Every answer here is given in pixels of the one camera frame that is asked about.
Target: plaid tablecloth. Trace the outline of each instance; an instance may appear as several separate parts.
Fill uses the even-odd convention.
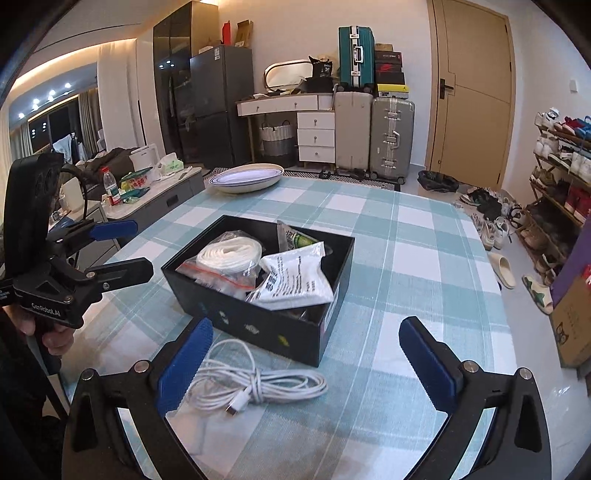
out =
[[[495,275],[470,219],[452,205],[330,180],[284,178],[240,196],[205,191],[125,246],[112,261],[146,257],[154,277],[108,293],[85,315],[63,359],[70,398],[87,367],[127,371],[175,339],[190,318],[160,267],[220,215],[281,219],[355,237],[349,289],[319,370],[328,393],[289,405],[249,406],[229,417],[183,403],[168,419],[210,479],[368,479],[406,476],[445,415],[435,411],[398,343],[403,318],[418,316],[462,360],[513,374],[511,334]],[[217,338],[226,337],[216,332]],[[292,362],[253,348],[261,368]],[[218,358],[235,356],[222,349]],[[131,418],[124,424],[144,472],[158,478]],[[482,444],[484,415],[456,477]]]

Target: water bottle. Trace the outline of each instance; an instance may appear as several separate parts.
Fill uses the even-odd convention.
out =
[[[111,205],[117,205],[118,203],[121,203],[121,195],[119,195],[117,181],[109,170],[109,167],[102,167],[100,171],[103,173],[103,185],[105,186],[105,192],[109,196]]]

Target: coiled white cord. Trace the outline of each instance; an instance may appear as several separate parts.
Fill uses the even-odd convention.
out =
[[[209,358],[216,348],[227,343],[241,345],[251,360],[252,368],[233,367]],[[208,380],[216,383],[216,391],[209,392],[210,388],[202,385]],[[196,394],[193,390],[198,385],[202,385],[203,388]],[[327,388],[326,379],[316,370],[259,370],[246,343],[230,338],[216,343],[209,349],[195,379],[189,385],[188,399],[189,403],[199,410],[225,408],[228,413],[234,415],[251,402],[261,404],[309,400],[323,395]]]
[[[257,265],[262,246],[253,238],[237,236],[206,245],[198,254],[197,262],[221,274],[243,273]]]

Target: gray refrigerator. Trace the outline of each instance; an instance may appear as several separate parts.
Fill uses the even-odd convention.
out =
[[[248,124],[236,102],[254,94],[252,50],[221,45],[191,59],[197,162],[206,168],[250,161]]]

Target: human hand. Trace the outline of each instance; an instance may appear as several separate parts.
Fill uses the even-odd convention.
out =
[[[35,335],[35,318],[33,314],[22,309],[17,304],[4,307],[4,311],[20,332],[27,336]],[[74,344],[74,329],[55,323],[54,329],[45,333],[41,339],[50,355],[64,355]]]

